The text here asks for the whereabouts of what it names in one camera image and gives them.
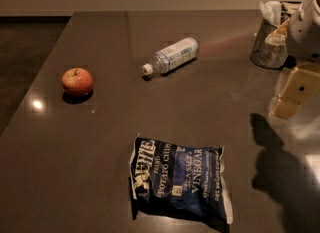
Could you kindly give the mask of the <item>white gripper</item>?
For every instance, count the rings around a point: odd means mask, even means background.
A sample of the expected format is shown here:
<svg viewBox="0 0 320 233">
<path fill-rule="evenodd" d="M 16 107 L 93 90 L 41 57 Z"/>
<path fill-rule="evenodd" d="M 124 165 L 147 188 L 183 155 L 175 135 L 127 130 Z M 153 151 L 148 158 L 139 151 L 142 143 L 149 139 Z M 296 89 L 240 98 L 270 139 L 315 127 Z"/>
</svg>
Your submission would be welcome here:
<svg viewBox="0 0 320 233">
<path fill-rule="evenodd" d="M 290 20 L 271 27 L 274 30 L 265 38 L 268 45 L 287 43 L 289 55 L 305 60 L 282 70 L 272 97 L 272 114 L 291 118 L 320 90 L 320 64 L 307 62 L 320 61 L 320 0 L 303 0 Z"/>
</svg>

